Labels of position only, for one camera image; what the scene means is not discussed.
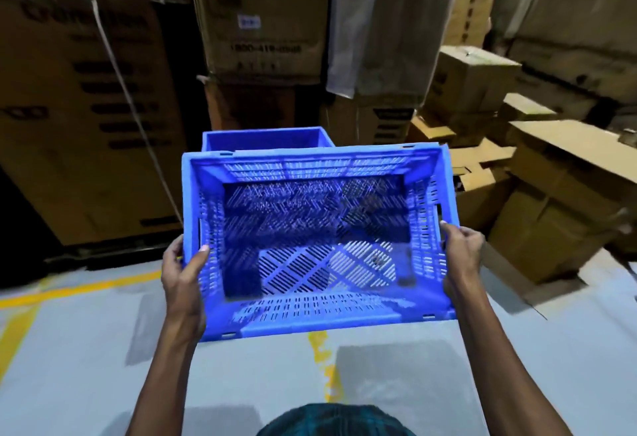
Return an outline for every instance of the sticker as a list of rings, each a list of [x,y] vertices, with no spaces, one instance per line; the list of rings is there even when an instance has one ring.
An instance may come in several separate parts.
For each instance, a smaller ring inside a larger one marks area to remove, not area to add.
[[[241,30],[259,30],[261,28],[259,15],[237,15],[237,20]]]

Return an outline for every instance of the plastic wrap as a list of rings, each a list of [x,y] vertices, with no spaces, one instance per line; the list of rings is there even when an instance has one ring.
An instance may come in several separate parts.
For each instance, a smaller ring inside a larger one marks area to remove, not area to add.
[[[423,95],[454,0],[332,0],[327,90]]]

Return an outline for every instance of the person's left hand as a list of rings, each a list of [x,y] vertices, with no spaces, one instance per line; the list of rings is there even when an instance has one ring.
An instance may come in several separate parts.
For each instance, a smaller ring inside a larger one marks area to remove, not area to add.
[[[177,259],[183,250],[183,235],[175,239],[164,252],[161,282],[166,293],[166,321],[173,335],[190,342],[199,340],[206,328],[197,277],[206,264],[210,248],[203,245],[182,270]]]

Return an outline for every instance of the forearm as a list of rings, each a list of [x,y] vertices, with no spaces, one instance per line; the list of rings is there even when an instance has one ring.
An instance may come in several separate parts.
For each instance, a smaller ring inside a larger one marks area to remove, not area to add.
[[[491,436],[570,435],[508,340],[479,278],[457,287],[454,304]]]
[[[195,342],[164,323],[126,436],[179,436]]]

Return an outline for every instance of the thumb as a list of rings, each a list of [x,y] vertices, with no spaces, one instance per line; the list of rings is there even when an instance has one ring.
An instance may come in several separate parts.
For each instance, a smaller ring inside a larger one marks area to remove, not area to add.
[[[446,234],[447,238],[462,236],[462,231],[456,225],[449,224],[446,221],[440,221],[440,229]]]
[[[199,272],[208,261],[208,255],[210,255],[210,247],[203,245],[199,251],[192,257],[190,262],[186,265],[181,273],[181,276],[188,279],[196,279],[199,276]]]

